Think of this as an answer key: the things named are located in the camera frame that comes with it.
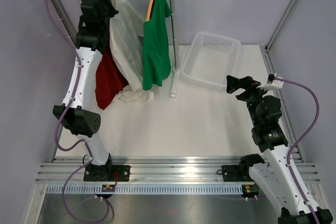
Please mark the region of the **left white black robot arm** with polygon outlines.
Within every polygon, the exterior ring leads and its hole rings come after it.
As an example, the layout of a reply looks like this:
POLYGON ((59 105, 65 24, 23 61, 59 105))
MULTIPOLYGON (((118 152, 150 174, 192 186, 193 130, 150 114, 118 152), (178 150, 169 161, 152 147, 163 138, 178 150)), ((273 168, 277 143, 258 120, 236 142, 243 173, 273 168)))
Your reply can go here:
POLYGON ((118 11, 110 0, 81 0, 81 11, 70 85, 62 104, 54 106, 53 115, 58 119, 57 126, 76 136, 74 146, 83 143, 89 153, 84 180, 107 181, 113 176, 112 159, 98 135, 101 116, 89 107, 96 71, 109 44, 110 18, 118 11))

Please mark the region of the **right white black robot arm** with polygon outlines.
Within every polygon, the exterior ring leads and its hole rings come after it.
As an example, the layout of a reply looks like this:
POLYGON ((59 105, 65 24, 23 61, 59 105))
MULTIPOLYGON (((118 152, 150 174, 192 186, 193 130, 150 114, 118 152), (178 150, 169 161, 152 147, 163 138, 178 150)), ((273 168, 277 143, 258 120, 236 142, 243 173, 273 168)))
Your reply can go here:
POLYGON ((241 157, 235 173, 259 186, 277 211, 278 223, 332 223, 331 211, 314 199, 293 161, 298 144, 289 145, 280 127, 281 101, 268 95, 268 91, 281 89, 286 80, 271 73, 266 84, 250 76, 228 75, 226 81, 229 94, 243 89, 236 99, 247 105, 252 138, 261 152, 241 157))

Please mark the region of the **green t shirt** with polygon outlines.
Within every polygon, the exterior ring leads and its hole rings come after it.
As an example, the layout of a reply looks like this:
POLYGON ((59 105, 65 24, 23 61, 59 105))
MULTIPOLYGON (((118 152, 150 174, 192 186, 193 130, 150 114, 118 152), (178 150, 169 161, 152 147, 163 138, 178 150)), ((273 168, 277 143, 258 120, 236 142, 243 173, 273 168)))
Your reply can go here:
POLYGON ((143 89, 161 87, 171 72, 166 19, 171 11, 166 0, 155 0, 151 19, 144 22, 142 49, 143 89))

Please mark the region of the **orange hanger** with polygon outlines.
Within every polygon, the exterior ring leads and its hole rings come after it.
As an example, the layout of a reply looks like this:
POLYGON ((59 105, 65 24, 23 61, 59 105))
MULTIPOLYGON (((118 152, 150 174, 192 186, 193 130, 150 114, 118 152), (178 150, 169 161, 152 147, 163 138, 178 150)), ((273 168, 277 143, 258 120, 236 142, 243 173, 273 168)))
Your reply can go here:
POLYGON ((149 1, 148 10, 147 10, 146 19, 145 19, 146 22, 148 22, 151 19, 152 12, 153 12, 153 7, 154 7, 154 1, 155 0, 150 0, 149 1))

